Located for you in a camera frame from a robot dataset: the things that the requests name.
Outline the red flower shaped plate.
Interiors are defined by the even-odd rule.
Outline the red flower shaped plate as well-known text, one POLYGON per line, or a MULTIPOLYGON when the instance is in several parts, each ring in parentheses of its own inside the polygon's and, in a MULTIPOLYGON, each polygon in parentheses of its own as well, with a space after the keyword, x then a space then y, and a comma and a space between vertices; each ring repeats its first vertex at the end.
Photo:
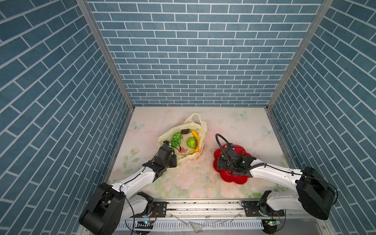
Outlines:
MULTIPOLYGON (((252 156, 251 154, 247 153, 246 150, 239 145, 234 146, 235 152, 242 155, 242 156, 252 156)), ((242 176, 235 173, 232 173, 229 170, 222 170, 217 167, 217 160, 221 158, 221 149, 217 149, 214 154, 214 161, 213 161, 213 168, 214 170, 219 173, 221 179, 227 183, 236 183, 238 185, 244 185, 250 177, 242 176)))

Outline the yellowish printed plastic bag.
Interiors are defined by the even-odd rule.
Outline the yellowish printed plastic bag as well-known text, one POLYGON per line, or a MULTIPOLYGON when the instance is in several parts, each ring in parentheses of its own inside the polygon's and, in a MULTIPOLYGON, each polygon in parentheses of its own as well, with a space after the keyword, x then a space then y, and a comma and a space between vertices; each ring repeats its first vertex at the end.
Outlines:
POLYGON ((183 164, 185 164, 188 161, 194 161, 196 160, 204 148, 205 143, 205 137, 208 131, 207 123, 202 120, 201 116, 198 113, 192 114, 190 117, 188 117, 183 124, 172 127, 167 132, 162 134, 157 141, 157 146, 160 147, 163 145, 164 141, 171 141, 171 137, 175 132, 181 132, 183 129, 190 129, 197 132, 199 136, 199 152, 190 154, 192 151, 191 148, 187 146, 187 140, 191 137, 193 137, 193 134, 190 133, 187 135, 183 135, 182 142, 179 147, 174 147, 170 143, 170 147, 174 150, 176 157, 177 157, 177 166, 181 167, 183 164))

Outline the green fake lime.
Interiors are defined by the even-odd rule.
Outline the green fake lime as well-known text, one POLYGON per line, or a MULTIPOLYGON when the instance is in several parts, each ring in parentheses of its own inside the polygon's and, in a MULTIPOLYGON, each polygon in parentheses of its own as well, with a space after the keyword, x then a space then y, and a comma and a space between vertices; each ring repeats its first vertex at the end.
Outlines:
POLYGON ((191 149, 196 149, 198 147, 198 140, 195 137, 191 137, 187 140, 187 146, 191 149))

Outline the yellow fake banana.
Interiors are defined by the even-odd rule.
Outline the yellow fake banana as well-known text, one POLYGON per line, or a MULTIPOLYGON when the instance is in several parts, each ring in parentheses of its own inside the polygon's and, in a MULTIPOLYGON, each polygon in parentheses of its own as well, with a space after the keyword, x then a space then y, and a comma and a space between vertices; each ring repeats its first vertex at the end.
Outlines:
POLYGON ((199 149, 199 136, 197 132, 195 132, 194 130, 191 130, 191 133, 193 134, 193 137, 187 140, 187 146, 192 149, 190 154, 194 154, 194 153, 199 152, 200 150, 199 149))

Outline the dark brown fake fruit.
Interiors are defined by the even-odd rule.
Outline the dark brown fake fruit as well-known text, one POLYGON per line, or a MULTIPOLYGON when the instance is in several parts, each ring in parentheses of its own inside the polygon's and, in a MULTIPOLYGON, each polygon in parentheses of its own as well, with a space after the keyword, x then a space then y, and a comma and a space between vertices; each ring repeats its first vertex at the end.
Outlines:
POLYGON ((183 134, 183 135, 187 135, 187 134, 189 134, 190 133, 190 129, 183 129, 183 130, 181 130, 181 133, 183 134))

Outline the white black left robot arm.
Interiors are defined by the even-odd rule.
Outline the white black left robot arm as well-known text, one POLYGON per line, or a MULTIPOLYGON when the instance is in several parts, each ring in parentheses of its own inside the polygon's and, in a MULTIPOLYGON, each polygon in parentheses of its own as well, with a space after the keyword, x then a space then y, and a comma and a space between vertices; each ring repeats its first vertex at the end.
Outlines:
POLYGON ((82 211, 79 224, 95 235, 111 235, 120 221, 135 215, 148 216, 153 198, 140 189, 174 167, 177 167, 176 154, 170 148, 161 147, 135 174, 113 185, 99 185, 82 211))

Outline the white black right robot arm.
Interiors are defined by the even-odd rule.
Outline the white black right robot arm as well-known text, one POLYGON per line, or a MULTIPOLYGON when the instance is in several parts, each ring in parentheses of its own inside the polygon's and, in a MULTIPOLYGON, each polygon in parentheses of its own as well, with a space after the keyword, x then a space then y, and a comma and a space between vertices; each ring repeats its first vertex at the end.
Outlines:
POLYGON ((299 210, 327 220, 338 197, 334 186, 314 168, 290 169, 268 164, 245 153, 239 146, 216 150, 213 167, 228 183, 245 184, 249 179, 257 178, 288 188, 287 192, 267 190, 263 193, 257 207, 264 216, 284 210, 299 210))

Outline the green fake grapes bunch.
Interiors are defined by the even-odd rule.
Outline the green fake grapes bunch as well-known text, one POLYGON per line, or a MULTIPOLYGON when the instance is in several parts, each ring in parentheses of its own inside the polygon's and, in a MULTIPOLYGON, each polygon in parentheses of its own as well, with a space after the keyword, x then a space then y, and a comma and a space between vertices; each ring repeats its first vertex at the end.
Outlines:
POLYGON ((171 137, 171 145, 174 147, 179 147, 183 139, 183 134, 181 132, 175 132, 171 137))

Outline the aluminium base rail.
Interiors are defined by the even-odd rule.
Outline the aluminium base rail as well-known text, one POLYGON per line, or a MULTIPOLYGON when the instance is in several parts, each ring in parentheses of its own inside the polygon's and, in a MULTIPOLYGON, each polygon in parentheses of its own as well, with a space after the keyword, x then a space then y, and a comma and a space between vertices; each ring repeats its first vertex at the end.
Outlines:
POLYGON ((133 234, 214 230, 258 230, 273 234, 289 219, 321 222, 304 211, 262 213, 256 200, 153 200, 144 195, 90 205, 80 224, 95 235, 129 229, 133 234))

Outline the aluminium left corner post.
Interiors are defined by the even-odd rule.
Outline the aluminium left corner post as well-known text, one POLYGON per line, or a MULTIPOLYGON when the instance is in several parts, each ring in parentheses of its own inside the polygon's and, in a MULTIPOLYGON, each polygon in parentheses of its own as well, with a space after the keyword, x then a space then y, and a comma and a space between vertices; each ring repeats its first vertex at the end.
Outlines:
POLYGON ((98 46, 99 46, 99 49, 101 50, 102 54, 103 54, 103 57, 115 79, 115 82, 117 83, 127 105, 129 106, 131 112, 134 111, 135 109, 135 106, 124 86, 124 83, 122 81, 122 78, 118 72, 118 69, 114 63, 114 60, 110 54, 110 51, 106 45, 106 42, 100 32, 100 29, 95 21, 95 18, 94 18, 94 15, 89 7, 89 4, 88 4, 88 1, 84 1, 84 0, 77 0, 76 1, 77 4, 78 4, 78 7, 80 9, 80 11, 82 12, 83 14, 83 17, 84 19, 86 20, 91 32, 92 32, 92 35, 95 39, 95 41, 97 42, 98 46))

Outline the aluminium corner post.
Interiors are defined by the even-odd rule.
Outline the aluminium corner post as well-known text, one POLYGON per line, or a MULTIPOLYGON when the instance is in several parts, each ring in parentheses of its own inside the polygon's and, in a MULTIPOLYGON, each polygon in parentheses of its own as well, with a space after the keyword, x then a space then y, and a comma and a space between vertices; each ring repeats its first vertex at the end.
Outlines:
POLYGON ((322 1, 321 5, 319 6, 312 22, 310 23, 307 31, 302 38, 297 51, 294 53, 291 62, 287 66, 285 73, 281 77, 279 84, 277 85, 270 101, 268 102, 265 110, 267 112, 271 112, 273 106, 275 105, 279 95, 281 94, 282 90, 284 89, 285 85, 289 81, 294 69, 296 68, 298 62, 300 61, 303 53, 307 49, 309 43, 311 42, 315 32, 317 31, 318 27, 320 26, 321 22, 323 21, 325 15, 327 14, 328 10, 332 6, 334 0, 324 0, 322 1))
POLYGON ((122 78, 118 72, 118 69, 114 63, 114 60, 110 54, 110 51, 106 45, 106 42, 100 32, 100 29, 95 21, 95 18, 94 18, 94 15, 89 7, 89 4, 88 4, 88 1, 84 1, 84 0, 77 0, 76 1, 77 4, 78 4, 78 7, 80 9, 80 11, 82 12, 83 14, 83 17, 84 19, 86 20, 91 32, 92 32, 92 35, 95 39, 95 41, 97 42, 98 46, 99 46, 99 49, 101 50, 102 54, 103 54, 103 57, 115 79, 115 82, 117 83, 127 105, 129 106, 131 112, 134 111, 135 109, 135 106, 124 86, 124 83, 122 81, 122 78))

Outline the aluminium right corner post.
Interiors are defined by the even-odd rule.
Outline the aluminium right corner post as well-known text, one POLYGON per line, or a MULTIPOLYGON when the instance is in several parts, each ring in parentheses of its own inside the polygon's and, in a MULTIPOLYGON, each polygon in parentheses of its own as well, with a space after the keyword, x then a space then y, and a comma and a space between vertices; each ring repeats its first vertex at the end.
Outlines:
POLYGON ((287 66, 285 73, 281 77, 279 84, 277 85, 270 101, 268 102, 265 110, 267 112, 271 112, 273 106, 275 105, 279 95, 281 94, 282 90, 284 89, 285 85, 289 81, 294 69, 296 68, 298 62, 300 61, 303 53, 307 49, 309 43, 311 42, 315 32, 317 31, 318 27, 320 26, 321 22, 323 21, 325 15, 327 14, 328 10, 332 6, 334 0, 324 0, 322 1, 321 5, 319 6, 312 22, 310 23, 307 31, 302 38, 297 51, 294 53, 291 62, 287 66))

